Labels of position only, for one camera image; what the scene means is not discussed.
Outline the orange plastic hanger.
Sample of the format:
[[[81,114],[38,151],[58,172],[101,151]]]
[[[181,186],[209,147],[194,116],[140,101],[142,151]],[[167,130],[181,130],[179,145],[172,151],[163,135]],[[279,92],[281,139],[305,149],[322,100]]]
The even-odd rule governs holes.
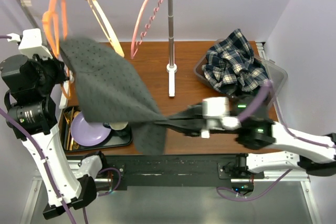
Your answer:
[[[44,12],[42,17],[43,30],[51,47],[53,56],[56,59],[60,57],[60,32],[59,32],[59,14],[57,13],[58,0],[49,0],[48,9]],[[67,24],[67,8],[66,0],[60,0],[61,9],[61,24],[62,37],[67,38],[68,24]]]

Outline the black dotted skirt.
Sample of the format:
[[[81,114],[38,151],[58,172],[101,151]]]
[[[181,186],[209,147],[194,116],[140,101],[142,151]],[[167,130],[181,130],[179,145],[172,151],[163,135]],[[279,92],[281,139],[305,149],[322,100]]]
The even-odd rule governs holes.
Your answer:
[[[87,122],[128,123],[138,152],[161,155],[166,118],[137,71],[112,48],[90,38],[60,41],[64,63],[75,75],[79,106]]]

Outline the navy beige plaid skirt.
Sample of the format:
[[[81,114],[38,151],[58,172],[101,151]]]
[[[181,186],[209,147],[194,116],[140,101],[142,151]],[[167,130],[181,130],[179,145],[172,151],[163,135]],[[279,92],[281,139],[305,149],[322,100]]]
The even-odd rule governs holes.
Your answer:
[[[201,69],[214,90],[228,96],[256,94],[268,79],[263,64],[240,29],[216,43],[205,54]]]

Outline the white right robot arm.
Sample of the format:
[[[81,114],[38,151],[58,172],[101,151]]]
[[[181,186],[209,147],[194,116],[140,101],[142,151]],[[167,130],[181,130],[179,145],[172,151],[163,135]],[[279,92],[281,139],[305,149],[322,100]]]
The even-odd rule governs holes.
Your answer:
[[[235,141],[250,150],[277,149],[276,153],[246,154],[233,164],[221,166],[239,178],[277,169],[303,170],[319,177],[335,175],[334,133],[317,136],[288,129],[271,120],[264,105],[242,120],[243,111],[251,105],[243,98],[231,111],[227,97],[206,98],[157,124],[192,137],[235,134]]]

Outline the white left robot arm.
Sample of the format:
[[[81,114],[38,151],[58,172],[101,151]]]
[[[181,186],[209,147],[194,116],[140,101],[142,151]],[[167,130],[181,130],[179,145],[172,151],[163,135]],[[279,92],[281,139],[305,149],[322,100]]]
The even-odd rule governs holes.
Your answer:
[[[34,159],[47,189],[45,219],[67,213],[70,208],[85,209],[98,196],[95,178],[108,174],[109,165],[101,151],[85,156],[73,173],[61,146],[56,105],[50,94],[66,79],[64,63],[51,57],[42,60],[14,55],[1,62],[1,78],[8,86],[1,110],[7,125]]]

